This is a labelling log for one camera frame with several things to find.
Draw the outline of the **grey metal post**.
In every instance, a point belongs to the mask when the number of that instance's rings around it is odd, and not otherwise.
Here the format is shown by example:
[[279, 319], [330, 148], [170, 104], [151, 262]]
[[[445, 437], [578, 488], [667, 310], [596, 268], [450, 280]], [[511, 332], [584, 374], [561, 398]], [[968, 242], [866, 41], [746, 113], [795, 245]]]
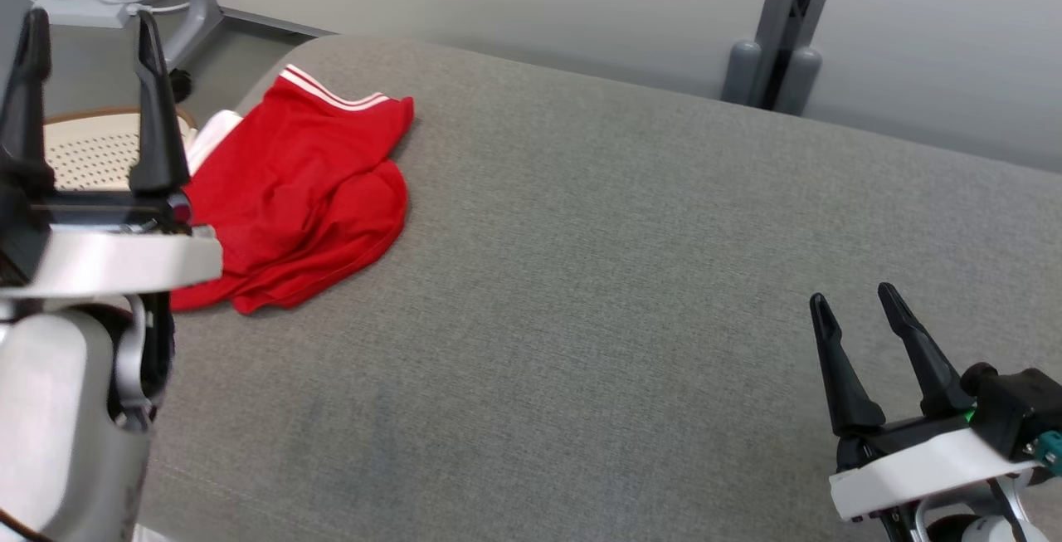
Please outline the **grey metal post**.
[[826, 0], [765, 0], [755, 43], [763, 47], [751, 105], [774, 111], [775, 96], [790, 54], [810, 46]]

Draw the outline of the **white power strip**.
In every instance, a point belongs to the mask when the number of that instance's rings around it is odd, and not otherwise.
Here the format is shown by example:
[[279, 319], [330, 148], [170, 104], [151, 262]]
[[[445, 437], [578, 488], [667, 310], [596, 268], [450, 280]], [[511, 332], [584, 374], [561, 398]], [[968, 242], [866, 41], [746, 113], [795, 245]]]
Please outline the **white power strip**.
[[129, 23], [133, 0], [35, 0], [52, 26], [121, 29]]

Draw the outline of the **grey rounded post cap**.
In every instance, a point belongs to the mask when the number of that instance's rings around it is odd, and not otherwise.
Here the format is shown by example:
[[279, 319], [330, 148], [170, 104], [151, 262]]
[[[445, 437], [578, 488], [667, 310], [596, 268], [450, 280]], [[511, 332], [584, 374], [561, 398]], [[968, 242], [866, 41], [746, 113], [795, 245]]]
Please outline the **grey rounded post cap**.
[[810, 46], [794, 49], [782, 77], [773, 109], [801, 117], [811, 99], [821, 66], [821, 55]]
[[763, 47], [754, 40], [734, 43], [729, 51], [720, 99], [737, 105], [748, 105], [753, 99]]

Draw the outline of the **red white basketball jersey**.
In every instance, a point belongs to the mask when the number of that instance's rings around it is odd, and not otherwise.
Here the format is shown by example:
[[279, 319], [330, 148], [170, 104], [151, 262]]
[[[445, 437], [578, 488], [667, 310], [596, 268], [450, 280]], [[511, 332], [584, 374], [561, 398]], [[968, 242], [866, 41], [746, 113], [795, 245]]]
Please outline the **red white basketball jersey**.
[[406, 223], [392, 153], [414, 119], [412, 97], [345, 99], [293, 65], [251, 111], [217, 112], [187, 145], [186, 194], [222, 274], [175, 291], [174, 310], [291, 309], [382, 258]]

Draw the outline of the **white perforated laundry basket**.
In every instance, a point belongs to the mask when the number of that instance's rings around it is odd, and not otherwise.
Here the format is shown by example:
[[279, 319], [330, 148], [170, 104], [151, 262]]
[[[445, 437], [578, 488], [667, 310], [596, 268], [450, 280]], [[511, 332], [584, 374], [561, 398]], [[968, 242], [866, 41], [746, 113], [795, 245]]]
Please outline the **white perforated laundry basket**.
[[46, 162], [59, 193], [129, 193], [140, 157], [139, 108], [113, 106], [53, 115], [42, 122]]

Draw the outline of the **grey metal furniture leg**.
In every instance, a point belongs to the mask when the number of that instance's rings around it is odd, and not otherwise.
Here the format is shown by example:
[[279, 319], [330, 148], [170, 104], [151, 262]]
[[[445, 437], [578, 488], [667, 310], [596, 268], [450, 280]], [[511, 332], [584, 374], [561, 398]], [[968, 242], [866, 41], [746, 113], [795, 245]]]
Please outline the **grey metal furniture leg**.
[[183, 23], [164, 44], [164, 54], [170, 70], [185, 68], [196, 51], [221, 23], [223, 13], [217, 0], [188, 0]]

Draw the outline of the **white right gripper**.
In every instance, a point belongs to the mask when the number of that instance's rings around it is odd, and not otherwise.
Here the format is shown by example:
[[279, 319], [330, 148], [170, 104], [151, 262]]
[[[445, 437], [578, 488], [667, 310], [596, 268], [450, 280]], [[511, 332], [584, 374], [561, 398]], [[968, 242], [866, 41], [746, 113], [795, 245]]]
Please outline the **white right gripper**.
[[823, 294], [812, 294], [816, 349], [830, 428], [838, 437], [837, 471], [830, 475], [838, 516], [879, 518], [929, 499], [978, 503], [995, 479], [1010, 479], [1016, 489], [1038, 486], [1040, 464], [1006, 459], [971, 428], [967, 411], [974, 409], [975, 399], [962, 389], [960, 375], [895, 285], [880, 282], [877, 294], [913, 365], [924, 417], [886, 424], [883, 409], [866, 393], [850, 363], [830, 304]]

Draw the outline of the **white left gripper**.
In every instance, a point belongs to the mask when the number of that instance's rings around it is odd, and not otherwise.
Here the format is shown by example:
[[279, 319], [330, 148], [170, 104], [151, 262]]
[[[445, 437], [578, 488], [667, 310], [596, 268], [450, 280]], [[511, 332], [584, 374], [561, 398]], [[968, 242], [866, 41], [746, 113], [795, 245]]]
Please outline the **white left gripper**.
[[53, 193], [45, 157], [42, 85], [51, 75], [48, 12], [27, 10], [0, 104], [0, 176], [30, 194], [0, 189], [0, 299], [85, 299], [155, 294], [217, 280], [222, 245], [212, 228], [194, 227], [190, 174], [152, 13], [137, 12], [139, 157], [129, 171], [133, 193]]

